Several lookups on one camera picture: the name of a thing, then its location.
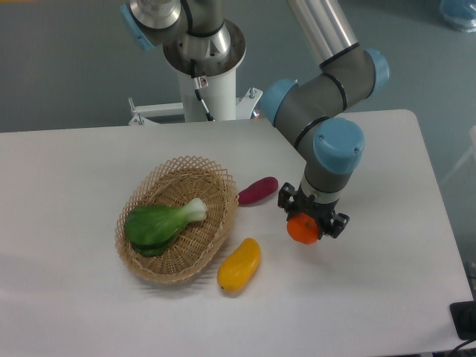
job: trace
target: black ring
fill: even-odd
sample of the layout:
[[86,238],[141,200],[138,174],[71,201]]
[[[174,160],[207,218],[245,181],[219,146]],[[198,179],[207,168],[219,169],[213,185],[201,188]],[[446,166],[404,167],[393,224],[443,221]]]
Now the black ring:
[[334,76],[332,76],[330,73],[323,73],[322,75],[329,78],[331,81],[334,82],[335,86],[340,91],[342,96],[342,111],[347,109],[347,94],[345,94],[345,90],[344,90],[344,87],[342,86],[342,83],[339,82],[339,80],[335,78]]
[[347,52],[351,52],[351,50],[353,50],[354,48],[357,48],[358,46],[360,46],[360,44],[358,42],[354,43],[352,46],[350,47],[347,47],[346,49],[342,50],[341,52],[339,52],[338,54],[335,54],[334,56],[326,59],[324,62],[322,62],[319,67],[322,69],[323,67],[325,67],[326,65],[328,65],[329,63],[331,63],[332,61],[335,61],[336,59],[338,59],[339,57],[342,57],[343,55],[345,55]]
[[187,16],[188,30],[192,30],[193,19],[192,19],[192,11],[190,10],[190,6],[188,6],[187,0],[180,0],[180,2],[182,7],[184,8],[185,15]]
[[197,33],[197,32],[191,31],[190,29],[187,31],[187,33],[189,35],[193,36],[193,37],[210,37],[210,36],[216,35],[218,32],[220,32],[221,29],[223,28],[224,24],[225,24],[225,22],[222,22],[222,24],[216,30],[213,30],[213,31],[208,32],[208,33]]
[[309,124],[307,124],[306,127],[299,133],[299,135],[297,136],[295,140],[295,149],[298,148],[300,141],[303,140],[304,135],[306,135],[309,132],[309,130],[311,130],[314,126],[318,125],[319,123],[322,123],[323,121],[327,119],[329,119],[329,117],[327,115],[323,115],[322,117],[317,118],[313,120],[312,122],[310,122]]

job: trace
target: gray floor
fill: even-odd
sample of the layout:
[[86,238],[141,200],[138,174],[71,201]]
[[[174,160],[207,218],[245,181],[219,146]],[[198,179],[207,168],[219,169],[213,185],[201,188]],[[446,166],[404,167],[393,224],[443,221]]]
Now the gray floor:
[[[129,96],[136,105],[180,101],[161,49],[145,54],[135,46],[121,3],[0,3],[0,132],[125,125]],[[438,4],[341,0],[362,46],[380,49],[391,67],[387,88],[350,111],[414,112],[441,180],[469,148],[476,125],[476,33],[450,28]],[[225,12],[247,39],[238,94],[319,73],[284,0],[225,0]],[[461,257],[475,260],[476,165],[467,163],[442,194]]]

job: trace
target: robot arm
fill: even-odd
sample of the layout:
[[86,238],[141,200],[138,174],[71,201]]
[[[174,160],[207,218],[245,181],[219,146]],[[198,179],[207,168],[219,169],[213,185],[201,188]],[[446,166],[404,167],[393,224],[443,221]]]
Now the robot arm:
[[[364,134],[355,123],[334,117],[383,86],[388,64],[377,50],[362,50],[337,0],[287,2],[321,74],[302,86],[280,80],[261,100],[266,117],[306,160],[299,188],[285,183],[278,205],[288,220],[297,213],[312,217],[318,239],[336,238],[349,217],[337,214],[335,205],[360,161]],[[144,49],[164,43],[170,64],[192,77],[194,69],[225,73],[244,56],[244,39],[224,20],[222,0],[130,0],[121,12]]]
[[302,86],[278,81],[263,95],[266,117],[306,160],[299,188],[286,183],[278,205],[288,219],[311,216],[319,239],[336,238],[349,217],[334,207],[360,161],[364,134],[355,123],[333,117],[383,86],[388,64],[377,50],[361,49],[337,0],[287,1],[322,73]]

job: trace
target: black cable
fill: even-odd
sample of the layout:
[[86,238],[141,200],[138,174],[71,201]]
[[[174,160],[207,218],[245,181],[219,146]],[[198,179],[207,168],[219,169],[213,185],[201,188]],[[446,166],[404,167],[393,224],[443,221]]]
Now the black cable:
[[[196,72],[195,72],[195,67],[196,67],[196,61],[194,59],[191,59],[190,60],[190,76],[194,79],[194,78],[197,78],[198,76],[196,76]],[[203,109],[205,110],[205,115],[207,117],[207,120],[208,121],[215,121],[215,118],[212,116],[212,114],[210,114],[210,112],[208,111],[208,107],[207,105],[205,104],[205,101],[203,100],[202,96],[200,95],[200,90],[197,88],[195,89],[195,95],[196,95],[196,99],[202,103],[202,106],[203,106]]]
[[468,340],[468,341],[464,341],[462,344],[456,346],[448,355],[448,357],[454,357],[456,356],[456,352],[461,348],[461,347],[465,347],[467,344],[470,344],[472,342],[475,342],[476,341],[476,338],[473,338],[472,340]]

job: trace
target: screw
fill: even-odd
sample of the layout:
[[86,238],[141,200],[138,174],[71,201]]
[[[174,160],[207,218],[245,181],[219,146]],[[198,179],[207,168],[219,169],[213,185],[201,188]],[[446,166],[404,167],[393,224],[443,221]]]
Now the screw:
[[131,112],[135,112],[135,105],[131,97],[129,98],[129,106],[131,107]]
[[250,88],[250,99],[254,99],[254,95],[256,94],[256,89],[254,87]]

